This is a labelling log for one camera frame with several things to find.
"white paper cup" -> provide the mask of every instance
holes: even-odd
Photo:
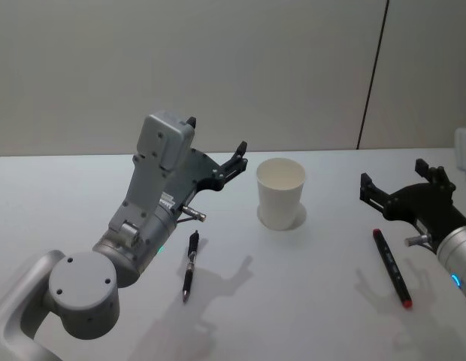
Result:
[[[260,220],[269,229],[288,229],[300,209],[304,168],[291,159],[272,158],[256,169],[256,180]]]

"white table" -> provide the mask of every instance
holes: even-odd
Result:
[[[307,220],[287,232],[256,218],[255,170],[274,156],[307,169]],[[452,150],[248,154],[246,173],[221,193],[195,198],[192,206],[207,222],[181,224],[140,280],[120,290],[111,332],[80,341],[51,314],[36,339],[65,361],[466,360],[463,295],[434,255],[404,246],[416,234],[411,226],[387,222],[359,201],[363,171],[389,193],[422,181],[417,157],[445,166],[458,186],[455,205],[466,214],[466,183]],[[33,253],[90,249],[126,194],[132,169],[131,156],[0,158],[0,290]],[[412,311],[392,289],[373,228],[391,245]],[[183,255],[194,229],[207,241],[183,305]]]

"white wall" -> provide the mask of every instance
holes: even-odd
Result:
[[[362,148],[452,147],[466,126],[466,0],[392,0]]]
[[[383,8],[0,0],[0,155],[132,153],[160,109],[203,150],[354,148]]]

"black pen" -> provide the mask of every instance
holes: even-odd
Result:
[[[188,266],[186,267],[185,281],[183,283],[183,303],[186,303],[191,291],[191,283],[193,282],[193,272],[195,271],[196,254],[198,252],[198,241],[200,235],[198,231],[189,236],[188,247]]]
[[[393,287],[395,288],[395,291],[397,291],[398,297],[400,298],[401,304],[405,308],[411,308],[412,299],[408,293],[407,286],[405,285],[404,279],[398,270],[397,263],[393,258],[392,252],[379,229],[374,229],[374,240],[377,244],[377,248],[380,252],[383,263],[385,263],[385,267],[389,273],[390,279],[392,280]]]

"cup rim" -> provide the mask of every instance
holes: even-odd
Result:
[[[298,166],[299,169],[301,169],[301,173],[302,173],[302,178],[301,178],[301,181],[299,181],[298,184],[296,184],[294,187],[288,187],[288,188],[278,188],[278,187],[270,187],[268,186],[267,184],[265,184],[264,182],[262,182],[260,180],[260,177],[258,175],[258,172],[259,172],[259,169],[262,165],[264,165],[265,163],[267,162],[272,162],[272,161],[276,161],[276,160],[282,160],[282,161],[288,161],[289,163],[295,165],[295,166]],[[270,190],[277,190],[277,191],[290,191],[290,190],[295,190],[299,187],[302,187],[306,181],[306,178],[307,178],[307,172],[305,171],[305,168],[304,166],[302,166],[299,162],[296,162],[295,160],[293,159],[290,159],[290,158],[283,158],[283,157],[275,157],[275,158],[270,158],[270,159],[266,159],[265,161],[261,162],[259,164],[259,166],[256,168],[256,181],[258,183],[260,183],[262,186],[264,186],[265,188],[268,188]]]

